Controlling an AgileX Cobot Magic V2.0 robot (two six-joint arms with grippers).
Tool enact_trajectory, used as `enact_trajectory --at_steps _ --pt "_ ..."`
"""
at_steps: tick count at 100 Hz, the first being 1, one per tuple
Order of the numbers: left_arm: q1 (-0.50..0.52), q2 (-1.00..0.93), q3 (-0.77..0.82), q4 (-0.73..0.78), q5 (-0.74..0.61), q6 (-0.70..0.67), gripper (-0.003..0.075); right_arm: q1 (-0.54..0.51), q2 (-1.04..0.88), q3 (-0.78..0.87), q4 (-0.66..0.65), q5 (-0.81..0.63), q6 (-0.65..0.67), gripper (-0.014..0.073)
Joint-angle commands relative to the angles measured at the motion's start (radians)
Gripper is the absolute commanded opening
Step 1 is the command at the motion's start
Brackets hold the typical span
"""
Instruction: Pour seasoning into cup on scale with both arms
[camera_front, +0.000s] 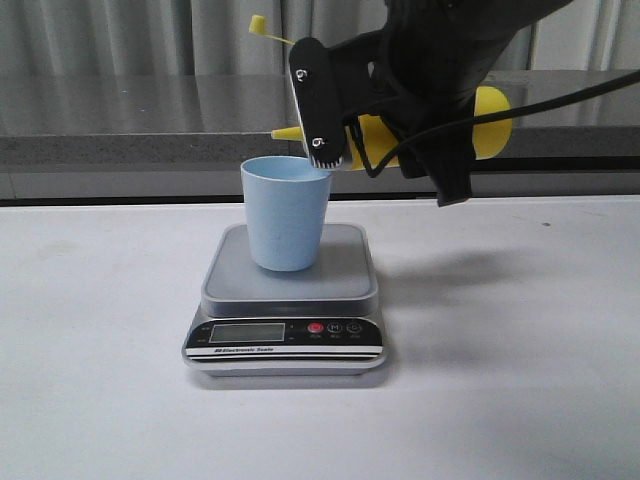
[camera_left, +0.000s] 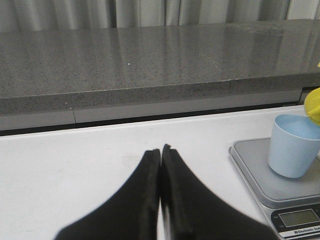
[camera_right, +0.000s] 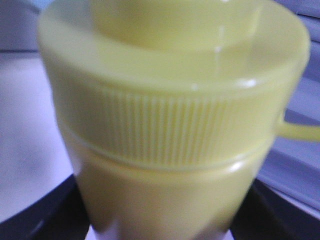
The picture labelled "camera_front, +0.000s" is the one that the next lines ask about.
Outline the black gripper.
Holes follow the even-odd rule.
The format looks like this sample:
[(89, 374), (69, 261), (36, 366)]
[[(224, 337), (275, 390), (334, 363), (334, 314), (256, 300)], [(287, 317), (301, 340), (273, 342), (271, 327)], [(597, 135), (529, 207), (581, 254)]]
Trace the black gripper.
[(389, 1), (378, 31), (329, 50), (312, 37), (297, 41), (289, 52), (289, 77), (311, 165), (342, 167), (343, 115), (349, 122), (363, 113), (377, 115), (400, 141), (471, 117), (477, 87), (516, 33), (564, 5)]

